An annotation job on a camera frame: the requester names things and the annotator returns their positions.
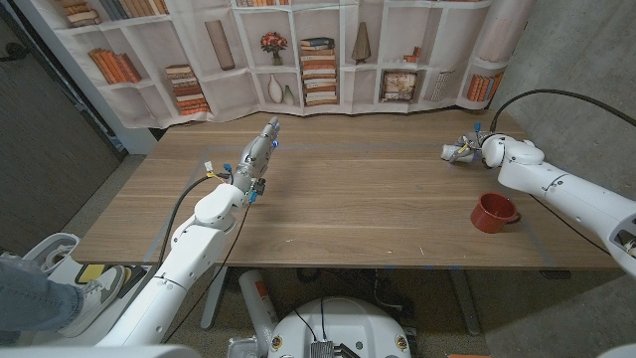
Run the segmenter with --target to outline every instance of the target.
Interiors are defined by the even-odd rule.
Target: sneaker
[[[81,289],[83,292],[83,307],[78,316],[71,324],[58,330],[58,332],[67,338],[77,337],[84,332],[116,298],[123,285],[124,277],[124,268],[115,266],[102,273],[97,279],[90,280]]]

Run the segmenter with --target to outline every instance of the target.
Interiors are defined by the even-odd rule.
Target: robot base
[[[344,344],[360,357],[410,357],[404,331],[379,308],[357,298],[324,297],[323,315],[320,303],[320,298],[315,299],[297,309],[319,342],[333,342],[336,349]],[[323,316],[327,339],[322,339]],[[292,311],[278,323],[273,335],[269,358],[313,357],[311,345],[314,337],[295,312]],[[331,352],[327,356],[333,356],[333,350]],[[314,353],[326,357],[323,352]]]

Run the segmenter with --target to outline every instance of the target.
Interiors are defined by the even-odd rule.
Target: jeans
[[[81,290],[0,263],[0,345],[20,331],[55,331],[68,326],[83,306]]]

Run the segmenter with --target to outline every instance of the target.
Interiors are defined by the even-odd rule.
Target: vase
[[[269,91],[269,97],[274,103],[282,102],[282,87],[274,78],[274,75],[269,75],[269,86],[267,90]]]
[[[273,64],[275,66],[282,66],[282,58],[280,57],[280,55],[278,54],[278,51],[274,51],[272,53],[273,57],[271,58],[271,61],[273,62]]]
[[[289,86],[285,85],[285,93],[282,96],[282,100],[285,104],[294,105],[294,94],[291,92]]]
[[[371,56],[371,48],[369,46],[369,35],[367,34],[367,23],[361,22],[358,27],[358,36],[351,58],[356,60],[356,65],[364,63]]]

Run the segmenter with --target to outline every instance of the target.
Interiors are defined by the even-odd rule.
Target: gray wall
[[[636,117],[636,1],[538,0],[491,108],[535,89],[578,92]],[[558,94],[506,111],[546,161],[636,200],[636,127]]]

